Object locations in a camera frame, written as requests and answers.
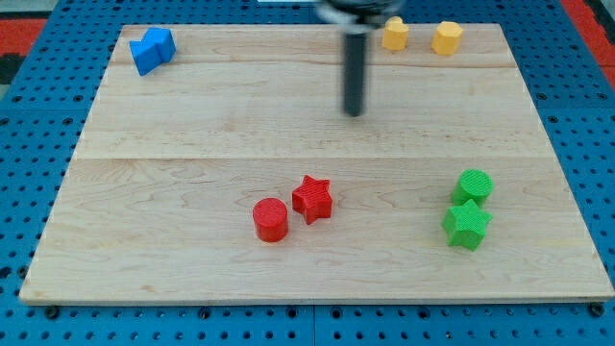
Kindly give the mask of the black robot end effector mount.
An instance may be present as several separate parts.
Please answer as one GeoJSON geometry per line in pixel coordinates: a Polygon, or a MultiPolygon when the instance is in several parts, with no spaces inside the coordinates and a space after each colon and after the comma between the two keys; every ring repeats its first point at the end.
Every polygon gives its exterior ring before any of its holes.
{"type": "Polygon", "coordinates": [[[405,0],[318,0],[317,15],[339,25],[382,25],[395,16],[405,0]]]}

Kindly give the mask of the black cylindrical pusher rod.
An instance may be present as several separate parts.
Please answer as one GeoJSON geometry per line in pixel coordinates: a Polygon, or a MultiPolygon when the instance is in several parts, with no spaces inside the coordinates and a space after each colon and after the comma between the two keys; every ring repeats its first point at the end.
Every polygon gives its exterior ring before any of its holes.
{"type": "Polygon", "coordinates": [[[348,28],[343,34],[343,102],[351,117],[361,116],[364,108],[368,34],[348,28]]]}

